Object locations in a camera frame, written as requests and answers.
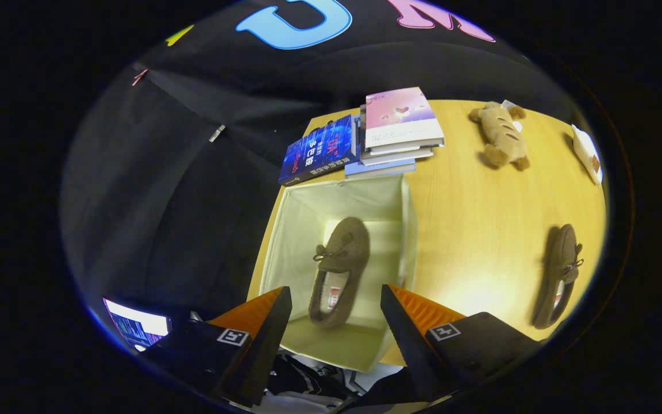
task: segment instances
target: monitor screen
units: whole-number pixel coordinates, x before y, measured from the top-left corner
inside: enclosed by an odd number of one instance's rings
[[[170,319],[161,315],[130,309],[103,298],[111,320],[124,340],[139,352],[149,348],[160,338],[168,335]]]

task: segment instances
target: table surface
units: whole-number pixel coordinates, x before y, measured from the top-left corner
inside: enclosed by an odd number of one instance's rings
[[[494,168],[484,162],[486,138],[468,114],[485,102],[431,100],[446,146],[416,160],[405,173],[418,215],[418,256],[412,291],[461,314],[489,312],[534,340],[546,329],[532,325],[541,283],[546,238],[552,226],[571,223],[583,244],[569,315],[594,275],[605,237],[607,214],[601,186],[595,185],[572,149],[570,125],[526,110],[522,135],[530,168]],[[326,125],[359,108],[313,118],[305,131]],[[306,183],[344,180],[344,170]],[[247,300],[259,294],[280,188],[257,255]],[[405,365],[397,346],[380,360]]]

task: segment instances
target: blue book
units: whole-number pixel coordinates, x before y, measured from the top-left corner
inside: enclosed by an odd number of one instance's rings
[[[287,147],[278,183],[294,186],[358,162],[359,116],[347,115],[312,131]]]
[[[361,162],[347,164],[344,167],[344,175],[354,178],[372,177],[376,175],[389,175],[399,173],[410,173],[415,171],[415,158],[408,160],[395,160],[394,162],[378,163],[375,165],[364,165]]]

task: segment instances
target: slipper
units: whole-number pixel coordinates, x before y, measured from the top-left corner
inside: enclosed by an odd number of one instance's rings
[[[347,217],[336,225],[328,246],[316,246],[318,273],[310,295],[308,315],[319,327],[347,322],[359,278],[370,259],[370,233],[361,220]]]
[[[578,267],[584,262],[584,259],[578,259],[581,247],[581,244],[576,244],[576,233],[572,225],[567,224],[560,228],[550,246],[544,294],[533,320],[536,328],[550,327],[563,314],[579,275]]]

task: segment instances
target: fabric storage bin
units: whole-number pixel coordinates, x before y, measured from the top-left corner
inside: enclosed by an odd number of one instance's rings
[[[347,322],[320,328],[308,317],[318,273],[313,255],[344,217],[359,218],[370,232],[370,261]],[[371,370],[394,343],[379,308],[382,286],[412,289],[417,236],[418,220],[402,174],[286,188],[260,281],[260,294],[279,286],[291,289],[292,311],[280,345],[345,369]]]

